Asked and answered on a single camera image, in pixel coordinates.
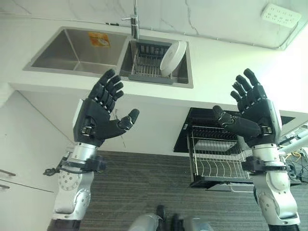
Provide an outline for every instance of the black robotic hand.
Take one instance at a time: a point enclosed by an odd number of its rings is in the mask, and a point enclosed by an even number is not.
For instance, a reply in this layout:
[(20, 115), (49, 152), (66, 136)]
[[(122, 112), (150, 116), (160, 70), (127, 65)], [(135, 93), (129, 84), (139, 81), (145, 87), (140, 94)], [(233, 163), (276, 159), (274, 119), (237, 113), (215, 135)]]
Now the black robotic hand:
[(243, 136), (249, 147), (265, 143), (277, 143), (281, 132), (281, 118), (279, 111), (266, 96), (262, 85), (255, 74), (246, 69), (244, 75), (250, 80), (238, 75), (231, 96), (237, 101), (240, 116), (232, 116), (224, 112), (221, 107), (214, 106), (214, 116), (228, 131)]
[(110, 69), (94, 85), (80, 108), (74, 125), (74, 140), (100, 147), (105, 139), (120, 136), (129, 130), (139, 115), (133, 109), (121, 120), (109, 120), (117, 99), (123, 96), (123, 83)]

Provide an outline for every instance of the stainless steel sink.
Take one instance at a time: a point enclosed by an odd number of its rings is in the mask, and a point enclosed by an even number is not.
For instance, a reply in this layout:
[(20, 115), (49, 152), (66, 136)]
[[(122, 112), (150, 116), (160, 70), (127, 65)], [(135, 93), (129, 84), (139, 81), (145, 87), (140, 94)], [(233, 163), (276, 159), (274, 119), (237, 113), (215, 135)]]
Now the stainless steel sink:
[(124, 45), (126, 49), (122, 51), (119, 61), (122, 79), (193, 88), (189, 46), (172, 74), (167, 77), (161, 75), (159, 69), (161, 60), (173, 42), (175, 41), (168, 39), (159, 39), (159, 41), (140, 39), (126, 42)]
[[(93, 43), (93, 34), (99, 43)], [(144, 36), (136, 41), (124, 33), (61, 27), (24, 70), (100, 77), (113, 68), (122, 80), (193, 88), (189, 46), (176, 70), (161, 76), (161, 59), (173, 42)]]
[[(110, 45), (93, 44), (89, 33), (105, 34)], [(61, 28), (24, 70), (86, 76), (103, 74), (110, 68), (116, 69), (127, 37), (121, 33)]]

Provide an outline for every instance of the dish rack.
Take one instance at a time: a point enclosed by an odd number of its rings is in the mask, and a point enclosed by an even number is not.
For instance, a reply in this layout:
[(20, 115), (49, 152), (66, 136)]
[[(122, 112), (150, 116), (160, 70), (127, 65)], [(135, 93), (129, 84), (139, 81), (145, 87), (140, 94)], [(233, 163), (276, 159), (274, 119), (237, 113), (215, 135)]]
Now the dish rack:
[(168, 46), (137, 43), (133, 58), (133, 67), (129, 76), (131, 80), (143, 80), (164, 84), (173, 84), (172, 73), (163, 77), (160, 63), (168, 50)]
[(191, 187), (208, 189), (222, 183), (252, 183), (241, 165), (252, 152), (241, 149), (235, 134), (224, 128), (192, 126), (187, 132), (187, 143)]

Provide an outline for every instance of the floor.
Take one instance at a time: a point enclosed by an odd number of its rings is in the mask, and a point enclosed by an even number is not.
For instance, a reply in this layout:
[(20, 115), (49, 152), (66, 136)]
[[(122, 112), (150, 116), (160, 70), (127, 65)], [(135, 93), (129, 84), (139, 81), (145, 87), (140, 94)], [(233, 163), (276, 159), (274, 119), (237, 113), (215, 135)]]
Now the floor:
[[(126, 231), (135, 218), (165, 205), (168, 221), (174, 213), (206, 215), (215, 231), (268, 230), (252, 193), (190, 189), (187, 157), (101, 152), (107, 170), (96, 174), (91, 203), (82, 231)], [(308, 230), (308, 185), (292, 188)]]

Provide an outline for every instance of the power strip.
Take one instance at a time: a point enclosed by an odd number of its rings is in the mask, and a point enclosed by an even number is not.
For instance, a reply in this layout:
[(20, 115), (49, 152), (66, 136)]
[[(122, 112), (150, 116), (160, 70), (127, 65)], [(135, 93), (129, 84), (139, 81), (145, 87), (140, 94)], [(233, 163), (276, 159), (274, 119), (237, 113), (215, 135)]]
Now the power strip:
[(293, 28), (300, 20), (300, 13), (269, 3), (261, 15), (262, 19), (288, 28)]

